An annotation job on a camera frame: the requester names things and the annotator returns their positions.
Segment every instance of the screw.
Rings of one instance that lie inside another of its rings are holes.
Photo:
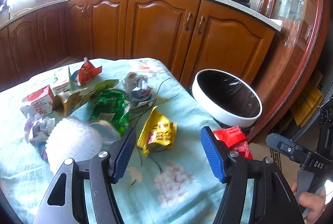
[[[266,157],[265,161],[267,164],[272,164],[274,162],[274,160],[271,157]]]
[[[65,161],[64,161],[65,165],[70,165],[72,163],[73,163],[73,159],[72,158],[66,158]]]
[[[239,153],[237,151],[230,151],[229,155],[232,157],[237,157],[239,156]]]
[[[108,152],[106,152],[106,151],[102,151],[102,152],[98,153],[98,157],[100,157],[100,158],[106,157],[107,155],[108,155]]]

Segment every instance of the wok handle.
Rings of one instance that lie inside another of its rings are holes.
[[[201,26],[202,26],[202,24],[203,24],[203,21],[205,20],[205,17],[204,16],[201,16],[201,20],[200,20],[200,23],[199,23],[199,30],[198,30],[198,35],[200,35],[201,34],[201,31],[200,31],[200,29],[201,29]]]
[[[187,18],[187,20],[186,20],[186,25],[185,25],[185,30],[186,30],[186,31],[189,30],[189,18],[190,18],[190,17],[192,17],[192,13],[191,13],[191,12],[189,12],[189,16],[188,16],[188,18]]]

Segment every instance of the hand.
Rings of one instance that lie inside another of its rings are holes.
[[[294,181],[291,190],[296,196],[297,192],[297,181]],[[299,195],[298,201],[299,204],[303,207],[309,208],[310,212],[306,216],[305,220],[307,224],[314,224],[317,219],[321,216],[325,210],[325,200],[326,200],[326,191],[325,188],[321,191],[320,195],[303,192]]]

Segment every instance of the yellow wrapper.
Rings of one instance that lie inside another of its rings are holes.
[[[157,106],[153,107],[144,123],[137,142],[137,146],[142,149],[144,156],[147,156],[149,151],[163,151],[174,147],[177,124],[159,113],[156,108]]]

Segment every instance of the green plastic packaging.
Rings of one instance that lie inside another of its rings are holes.
[[[129,126],[129,105],[129,97],[124,91],[106,90],[99,95],[90,119],[106,120],[123,135]]]

